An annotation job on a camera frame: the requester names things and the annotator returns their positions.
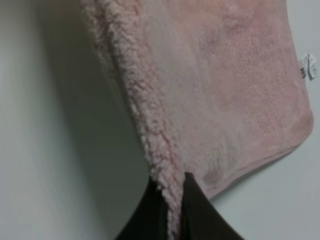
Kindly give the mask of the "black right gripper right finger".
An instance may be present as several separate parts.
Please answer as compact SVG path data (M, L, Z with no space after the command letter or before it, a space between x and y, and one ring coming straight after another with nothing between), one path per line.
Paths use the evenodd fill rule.
M183 184L180 239L243 240L212 206L190 172Z

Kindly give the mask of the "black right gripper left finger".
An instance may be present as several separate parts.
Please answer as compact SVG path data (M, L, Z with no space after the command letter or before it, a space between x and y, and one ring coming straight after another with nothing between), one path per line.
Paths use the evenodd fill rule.
M152 178L142 199L116 240L168 239L168 204Z

